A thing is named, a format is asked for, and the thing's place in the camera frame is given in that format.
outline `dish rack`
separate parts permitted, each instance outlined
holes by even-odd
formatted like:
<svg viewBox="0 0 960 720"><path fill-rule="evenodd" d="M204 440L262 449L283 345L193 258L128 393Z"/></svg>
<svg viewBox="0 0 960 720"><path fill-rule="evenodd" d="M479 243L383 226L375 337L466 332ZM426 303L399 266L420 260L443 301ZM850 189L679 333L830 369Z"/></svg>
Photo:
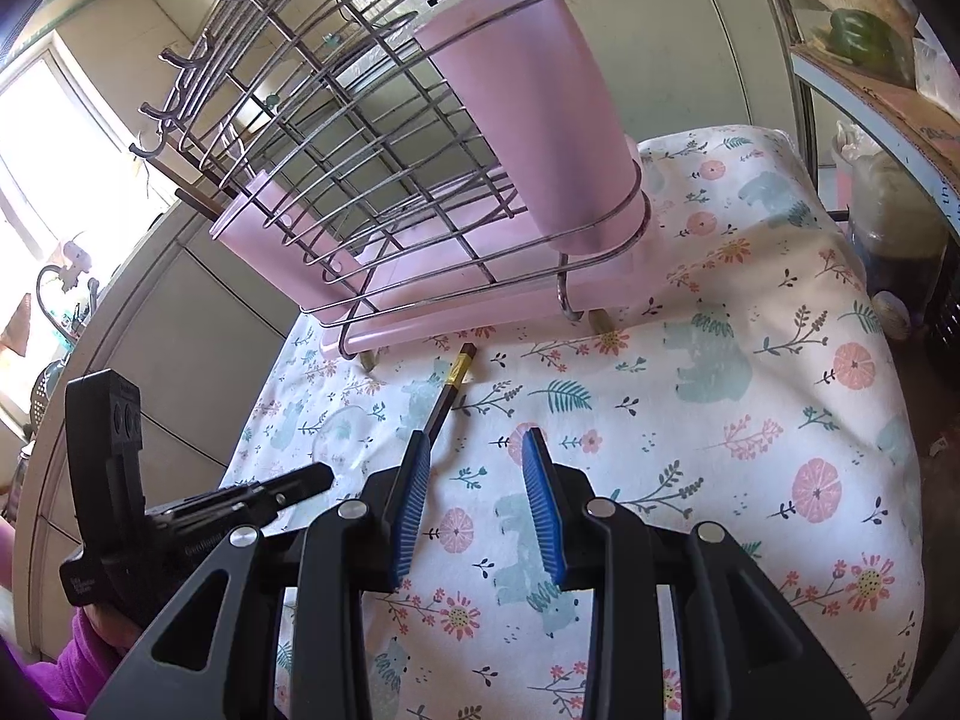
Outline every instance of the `dish rack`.
<svg viewBox="0 0 960 720"><path fill-rule="evenodd" d="M131 150L155 158L172 144L212 182L224 210L211 234L315 314L326 355L645 298L658 225L635 144L620 144L632 172L608 210L544 232L433 61L563 0L491 0L493 13L429 50L416 0L219 1L189 56L160 55L179 69L162 108L141 106L160 141ZM517 95L494 91L507 105ZM596 230L616 244L564 245Z"/></svg>

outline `metal wire rack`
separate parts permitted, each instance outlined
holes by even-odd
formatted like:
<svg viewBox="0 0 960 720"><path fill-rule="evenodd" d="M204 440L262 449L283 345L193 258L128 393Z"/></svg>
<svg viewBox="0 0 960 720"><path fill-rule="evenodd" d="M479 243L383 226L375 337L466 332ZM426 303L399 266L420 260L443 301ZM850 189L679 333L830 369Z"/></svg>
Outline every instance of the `metal wire rack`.
<svg viewBox="0 0 960 720"><path fill-rule="evenodd" d="M162 53L176 82L162 108L141 106L160 141L131 150L152 158L172 143L228 199L256 207L264 229L280 228L282 245L338 290L304 309L338 328L342 355L439 303L544 280L579 319L568 273L620 256L647 228L637 163L630 194L598 220L642 199L642 224L619 247L549 250L558 236L522 223L510 177L414 39L418 0L219 1L189 56ZM531 250L549 261L531 266ZM379 330L349 343L365 323Z"/></svg>

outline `person's hand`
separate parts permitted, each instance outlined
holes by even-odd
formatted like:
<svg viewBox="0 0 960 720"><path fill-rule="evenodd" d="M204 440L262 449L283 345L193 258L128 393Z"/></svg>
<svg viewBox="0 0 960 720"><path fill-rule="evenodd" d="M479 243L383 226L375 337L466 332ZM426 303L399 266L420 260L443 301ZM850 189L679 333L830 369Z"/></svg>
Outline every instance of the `person's hand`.
<svg viewBox="0 0 960 720"><path fill-rule="evenodd" d="M109 604L93 604L83 607L86 619L93 625L98 637L112 647L126 653L136 644L141 631L136 623L128 620Z"/></svg>

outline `shelf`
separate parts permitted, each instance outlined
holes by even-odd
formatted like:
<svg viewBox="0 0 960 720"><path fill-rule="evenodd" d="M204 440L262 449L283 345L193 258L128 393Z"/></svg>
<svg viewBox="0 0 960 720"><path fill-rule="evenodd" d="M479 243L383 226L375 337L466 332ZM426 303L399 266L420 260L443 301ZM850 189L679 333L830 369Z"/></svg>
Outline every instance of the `shelf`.
<svg viewBox="0 0 960 720"><path fill-rule="evenodd" d="M869 132L933 197L960 239L960 124L921 97L821 52L790 49L794 73Z"/></svg>

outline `flower print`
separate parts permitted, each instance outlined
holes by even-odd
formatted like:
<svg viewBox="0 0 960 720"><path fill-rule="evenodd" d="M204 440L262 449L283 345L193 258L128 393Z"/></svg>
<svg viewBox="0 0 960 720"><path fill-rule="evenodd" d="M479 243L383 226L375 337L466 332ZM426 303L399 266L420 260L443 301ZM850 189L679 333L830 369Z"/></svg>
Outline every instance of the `flower print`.
<svg viewBox="0 0 960 720"><path fill-rule="evenodd" d="M603 439L597 435L594 429L587 430L587 432L580 437L580 445L584 448L584 453L587 453L587 455L595 455L599 452L602 443Z"/></svg>
<svg viewBox="0 0 960 720"><path fill-rule="evenodd" d="M876 611L880 599L890 597L887 586L895 581L895 578L890 576L894 562L888 557L877 567L880 564L880 555L867 557L863 554L862 557L863 565L853 565L850 569L856 579L844 588L851 594L847 603L853 604L856 611L863 611L867 604L870 605L870 611Z"/></svg>
<svg viewBox="0 0 960 720"><path fill-rule="evenodd" d="M723 178L725 172L727 172L727 166L718 159L707 160L703 165L700 165L699 171L700 177L707 181L716 181L717 178Z"/></svg>
<svg viewBox="0 0 960 720"><path fill-rule="evenodd" d="M473 520L463 509L450 509L444 514L437 531L448 552L463 552L473 543Z"/></svg>
<svg viewBox="0 0 960 720"><path fill-rule="evenodd" d="M480 616L480 610L470 605L467 597L457 593L456 601L452 596L448 596L446 604L449 608L440 610L440 616L443 618L443 630L450 635L456 635L457 641L463 639L464 634L467 637L473 637L473 630L480 627L477 617Z"/></svg>
<svg viewBox="0 0 960 720"><path fill-rule="evenodd" d="M837 511L843 485L837 469L823 458L813 458L800 466L793 480L792 493L797 514L808 522L823 522Z"/></svg>
<svg viewBox="0 0 960 720"><path fill-rule="evenodd" d="M717 257L727 264L730 264L733 260L742 263L744 258L749 257L750 254L750 242L746 238L728 241L717 250Z"/></svg>
<svg viewBox="0 0 960 720"><path fill-rule="evenodd" d="M507 454L518 466L523 464L523 437L530 428L535 427L539 427L535 422L521 422L507 439ZM544 433L544 440L546 440L546 430L541 428L541 432Z"/></svg>
<svg viewBox="0 0 960 720"><path fill-rule="evenodd" d="M877 366L866 348L851 341L840 346L834 354L833 372L846 388L867 389L877 376Z"/></svg>
<svg viewBox="0 0 960 720"><path fill-rule="evenodd" d="M664 669L664 711L679 712L683 708L680 677L672 668Z"/></svg>
<svg viewBox="0 0 960 720"><path fill-rule="evenodd" d="M594 348L599 349L600 354L613 354L619 357L620 350L627 348L627 341L630 341L630 336L627 333L619 330L610 330L607 333L600 334L600 337L597 338L597 343L594 344Z"/></svg>
<svg viewBox="0 0 960 720"><path fill-rule="evenodd" d="M717 228L717 217L709 211L697 211L686 220L690 235L709 235Z"/></svg>

